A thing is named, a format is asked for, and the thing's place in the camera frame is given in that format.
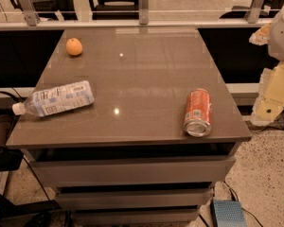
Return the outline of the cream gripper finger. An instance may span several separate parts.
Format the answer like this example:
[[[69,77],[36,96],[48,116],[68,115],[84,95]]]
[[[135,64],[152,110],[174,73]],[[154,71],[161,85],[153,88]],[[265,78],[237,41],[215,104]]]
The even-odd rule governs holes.
[[[264,68],[260,76],[258,97],[253,106],[251,123],[267,126],[284,110],[284,61],[274,69]]]
[[[255,45],[265,45],[269,41],[269,35],[271,30],[271,24],[266,24],[259,28],[249,38],[249,42]]]

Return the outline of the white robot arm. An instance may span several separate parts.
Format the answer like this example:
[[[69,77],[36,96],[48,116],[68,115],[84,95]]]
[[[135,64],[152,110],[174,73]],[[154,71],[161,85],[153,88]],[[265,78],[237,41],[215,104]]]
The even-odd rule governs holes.
[[[269,55],[279,60],[273,69],[263,69],[250,119],[253,125],[266,126],[273,123],[284,110],[284,6],[270,24],[252,34],[249,42],[267,44]]]

